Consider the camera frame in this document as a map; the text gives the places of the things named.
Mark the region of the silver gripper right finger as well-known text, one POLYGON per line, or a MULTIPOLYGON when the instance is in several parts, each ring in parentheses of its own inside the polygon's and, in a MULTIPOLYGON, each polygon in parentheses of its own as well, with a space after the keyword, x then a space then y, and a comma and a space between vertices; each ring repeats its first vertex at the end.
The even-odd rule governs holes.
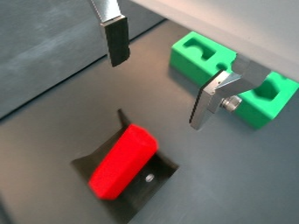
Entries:
POLYGON ((192 111, 192 127, 200 130, 220 108, 233 112, 242 103, 238 94, 260 87, 270 73, 270 68, 240 54, 232 65, 232 73, 218 71, 201 88, 192 111))

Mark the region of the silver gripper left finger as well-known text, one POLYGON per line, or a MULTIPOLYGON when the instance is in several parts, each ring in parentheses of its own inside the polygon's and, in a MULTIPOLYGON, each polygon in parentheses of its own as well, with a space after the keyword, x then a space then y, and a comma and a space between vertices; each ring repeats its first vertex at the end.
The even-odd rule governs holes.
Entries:
POLYGON ((119 66, 130 58, 127 17, 122 14, 118 0, 90 0, 107 41, 111 66, 119 66))

